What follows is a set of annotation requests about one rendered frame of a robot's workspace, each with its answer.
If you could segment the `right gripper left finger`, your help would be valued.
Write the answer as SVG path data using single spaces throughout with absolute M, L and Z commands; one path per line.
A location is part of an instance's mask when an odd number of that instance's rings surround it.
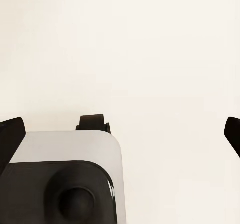
M 0 177 L 26 136 L 22 117 L 0 122 Z

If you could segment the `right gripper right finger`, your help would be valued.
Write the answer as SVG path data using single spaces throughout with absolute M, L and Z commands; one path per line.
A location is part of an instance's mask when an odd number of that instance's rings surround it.
M 229 117 L 227 119 L 224 135 L 230 142 L 234 150 L 240 157 L 240 119 L 235 117 Z

